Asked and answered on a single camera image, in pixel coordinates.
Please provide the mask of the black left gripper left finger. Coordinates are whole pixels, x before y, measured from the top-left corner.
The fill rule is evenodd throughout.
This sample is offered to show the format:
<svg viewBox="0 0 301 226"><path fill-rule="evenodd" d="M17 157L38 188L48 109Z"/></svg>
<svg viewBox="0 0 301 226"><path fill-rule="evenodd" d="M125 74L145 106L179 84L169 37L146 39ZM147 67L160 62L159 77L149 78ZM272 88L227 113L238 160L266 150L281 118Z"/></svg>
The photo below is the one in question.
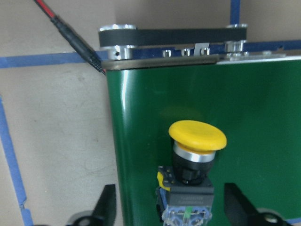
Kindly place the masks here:
<svg viewBox="0 0 301 226"><path fill-rule="evenodd" d="M117 214L116 185L105 185L91 214L89 226L113 226Z"/></svg>

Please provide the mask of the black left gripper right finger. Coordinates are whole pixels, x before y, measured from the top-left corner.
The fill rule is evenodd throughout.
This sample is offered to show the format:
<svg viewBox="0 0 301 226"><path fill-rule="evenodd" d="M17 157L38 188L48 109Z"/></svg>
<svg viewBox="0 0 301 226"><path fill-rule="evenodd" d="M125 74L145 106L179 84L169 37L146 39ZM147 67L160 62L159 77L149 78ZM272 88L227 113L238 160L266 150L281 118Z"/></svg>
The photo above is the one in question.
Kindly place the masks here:
<svg viewBox="0 0 301 226"><path fill-rule="evenodd" d="M258 211L235 183L225 183L224 213L231 226L250 226Z"/></svg>

